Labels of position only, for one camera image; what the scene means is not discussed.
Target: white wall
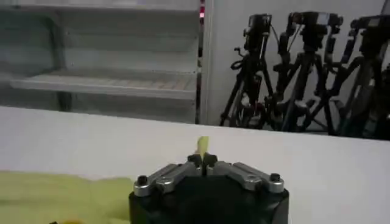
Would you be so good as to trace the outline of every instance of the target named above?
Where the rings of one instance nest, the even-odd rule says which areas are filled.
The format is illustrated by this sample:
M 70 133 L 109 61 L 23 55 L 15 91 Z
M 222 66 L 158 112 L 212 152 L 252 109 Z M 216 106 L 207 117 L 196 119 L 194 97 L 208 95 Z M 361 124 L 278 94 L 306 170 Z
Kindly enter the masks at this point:
M 270 13 L 272 18 L 272 25 L 275 27 L 278 35 L 286 29 L 287 17 L 289 12 L 303 12 L 307 10 L 318 12 L 332 12 L 338 13 L 344 17 L 344 25 L 341 27 L 341 33 L 336 36 L 336 46 L 334 59 L 339 60 L 347 42 L 347 34 L 349 31 L 350 22 L 354 18 L 361 16 L 376 15 L 381 12 L 384 0 L 213 0 L 213 16 L 211 21 L 211 38 L 210 38 L 210 68 L 204 68 L 208 71 L 208 80 L 204 81 L 207 86 L 202 90 L 203 100 L 207 112 L 204 113 L 202 120 L 206 124 L 217 124 L 219 116 L 222 113 L 231 89 L 235 82 L 236 72 L 230 70 L 230 65 L 239 59 L 239 56 L 233 51 L 234 47 L 243 46 L 243 29 L 247 27 L 248 18 L 255 13 Z M 296 54 L 302 50 L 303 43 L 301 36 L 297 37 L 294 45 L 291 48 L 292 60 L 295 60 Z M 357 42 L 355 48 L 355 55 L 358 55 Z M 277 55 L 277 43 L 272 35 L 268 42 L 267 56 L 266 56 L 269 72 L 273 86 L 276 85 L 277 73 L 272 70 L 273 65 L 279 62 Z M 345 100 L 348 96 L 350 87 L 352 86 L 352 79 L 349 78 L 344 85 L 341 93 L 341 99 Z M 314 86 L 317 82 L 317 75 L 312 74 L 307 85 L 307 96 L 313 95 Z M 332 75 L 328 80 L 328 84 L 333 83 Z M 289 96 L 292 86 L 289 86 L 285 93 L 285 98 Z M 264 98 L 266 88 L 262 86 L 261 98 Z

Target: screw head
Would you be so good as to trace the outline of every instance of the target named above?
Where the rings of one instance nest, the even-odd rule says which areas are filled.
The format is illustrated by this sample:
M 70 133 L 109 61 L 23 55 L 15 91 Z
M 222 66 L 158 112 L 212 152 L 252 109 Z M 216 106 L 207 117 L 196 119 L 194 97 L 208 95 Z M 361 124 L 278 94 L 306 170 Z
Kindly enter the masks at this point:
M 269 180 L 271 180 L 272 182 L 280 181 L 280 174 L 279 173 L 272 173 L 271 176 L 269 177 Z

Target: cable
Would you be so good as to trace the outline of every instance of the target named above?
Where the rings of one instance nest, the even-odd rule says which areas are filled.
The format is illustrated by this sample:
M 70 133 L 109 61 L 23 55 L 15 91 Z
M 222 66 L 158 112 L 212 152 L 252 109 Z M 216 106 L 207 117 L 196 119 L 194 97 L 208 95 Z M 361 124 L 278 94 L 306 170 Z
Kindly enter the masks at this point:
M 274 28 L 274 26 L 272 24 L 270 24 L 270 25 L 271 25 L 272 31 L 273 31 L 273 33 L 275 35 L 276 42 L 279 45 L 279 38 L 278 38 L 278 35 L 277 35 L 276 31 L 275 31 L 275 28 Z
M 293 45 L 293 43 L 294 43 L 294 41 L 295 41 L 295 38 L 297 38 L 297 35 L 298 35 L 298 33 L 299 33 L 301 27 L 302 27 L 302 25 L 299 25 L 297 32 L 295 33 L 294 37 L 292 38 L 292 42 L 291 42 L 291 44 L 290 44 L 290 47 L 288 48 L 288 52 L 290 52 L 291 46 Z

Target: black camera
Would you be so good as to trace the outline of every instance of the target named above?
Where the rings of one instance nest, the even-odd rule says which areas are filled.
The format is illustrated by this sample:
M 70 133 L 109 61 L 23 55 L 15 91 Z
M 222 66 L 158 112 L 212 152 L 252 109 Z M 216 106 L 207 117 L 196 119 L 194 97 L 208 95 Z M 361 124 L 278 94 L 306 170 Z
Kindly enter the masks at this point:
M 260 51 L 264 45 L 263 37 L 269 36 L 272 16 L 269 14 L 255 14 L 249 17 L 248 29 L 244 30 L 247 51 Z

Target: bolt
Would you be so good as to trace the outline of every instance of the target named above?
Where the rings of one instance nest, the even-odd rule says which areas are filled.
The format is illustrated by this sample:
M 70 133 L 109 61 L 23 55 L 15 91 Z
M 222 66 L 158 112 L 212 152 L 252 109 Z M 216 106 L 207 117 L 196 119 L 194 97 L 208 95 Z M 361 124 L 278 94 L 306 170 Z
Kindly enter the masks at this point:
M 269 177 L 269 179 L 272 182 L 278 182 L 278 181 L 280 181 L 280 175 L 278 173 L 272 173 L 271 176 Z
M 146 183 L 147 183 L 147 176 L 139 176 L 139 177 L 136 179 L 136 183 L 137 183 L 139 186 L 144 186 L 144 185 L 146 185 Z

